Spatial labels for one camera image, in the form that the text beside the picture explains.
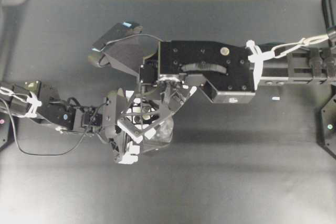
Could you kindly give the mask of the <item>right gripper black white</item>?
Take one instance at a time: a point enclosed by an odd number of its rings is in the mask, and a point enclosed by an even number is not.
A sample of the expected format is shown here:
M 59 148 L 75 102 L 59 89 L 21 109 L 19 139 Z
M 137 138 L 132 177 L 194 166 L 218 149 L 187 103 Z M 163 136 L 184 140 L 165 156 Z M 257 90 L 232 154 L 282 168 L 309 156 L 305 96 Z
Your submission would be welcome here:
M 159 42 L 139 67 L 139 84 L 157 86 L 146 93 L 150 125 L 173 118 L 197 88 L 212 103 L 249 103 L 256 94 L 249 55 L 247 48 L 216 41 Z M 119 89 L 119 121 L 144 121 L 142 100 L 133 94 Z

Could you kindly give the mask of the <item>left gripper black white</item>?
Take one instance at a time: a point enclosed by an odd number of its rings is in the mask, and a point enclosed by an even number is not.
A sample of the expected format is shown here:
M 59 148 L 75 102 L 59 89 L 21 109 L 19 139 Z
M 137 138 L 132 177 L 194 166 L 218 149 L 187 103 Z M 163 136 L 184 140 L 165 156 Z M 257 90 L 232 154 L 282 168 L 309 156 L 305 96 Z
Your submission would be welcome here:
M 133 90 L 112 90 L 105 97 L 102 127 L 111 144 L 114 161 L 117 164 L 132 165 L 139 159 L 143 135 L 126 113 L 130 108 Z M 173 118 L 169 116 L 144 134 L 146 140 L 171 140 Z

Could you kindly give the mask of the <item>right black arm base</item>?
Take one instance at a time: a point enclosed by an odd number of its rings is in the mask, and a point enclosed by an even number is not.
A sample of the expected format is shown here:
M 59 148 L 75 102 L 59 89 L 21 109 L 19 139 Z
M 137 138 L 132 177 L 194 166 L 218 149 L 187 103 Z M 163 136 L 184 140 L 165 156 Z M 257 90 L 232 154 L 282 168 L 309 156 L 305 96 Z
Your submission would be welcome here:
M 335 95 L 320 110 L 318 145 L 335 159 Z

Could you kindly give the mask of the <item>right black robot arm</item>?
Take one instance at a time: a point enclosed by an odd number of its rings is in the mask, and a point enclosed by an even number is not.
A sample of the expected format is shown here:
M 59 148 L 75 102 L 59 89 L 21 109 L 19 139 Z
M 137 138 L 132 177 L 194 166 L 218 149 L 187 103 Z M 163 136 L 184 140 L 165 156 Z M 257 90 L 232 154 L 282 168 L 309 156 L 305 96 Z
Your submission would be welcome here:
M 328 35 L 288 44 L 243 47 L 216 41 L 171 40 L 158 43 L 144 58 L 139 86 L 117 118 L 136 136 L 163 125 L 201 90 L 218 104 L 248 103 L 260 86 L 334 84 L 335 51 L 320 48 Z

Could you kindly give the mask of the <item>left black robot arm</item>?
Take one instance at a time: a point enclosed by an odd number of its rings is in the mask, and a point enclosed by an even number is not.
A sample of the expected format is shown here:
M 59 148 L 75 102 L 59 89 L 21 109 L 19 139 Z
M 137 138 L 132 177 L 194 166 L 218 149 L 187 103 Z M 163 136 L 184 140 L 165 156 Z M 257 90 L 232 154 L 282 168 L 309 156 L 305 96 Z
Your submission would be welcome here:
M 59 133 L 79 135 L 70 149 L 43 154 L 63 156 L 74 151 L 85 137 L 96 136 L 111 147 L 117 164 L 131 165 L 139 155 L 170 144 L 172 113 L 160 98 L 149 100 L 143 93 L 111 91 L 98 106 L 85 106 L 76 98 L 60 98 L 54 87 L 39 81 L 24 86 L 1 82 L 1 115 L 27 118 Z

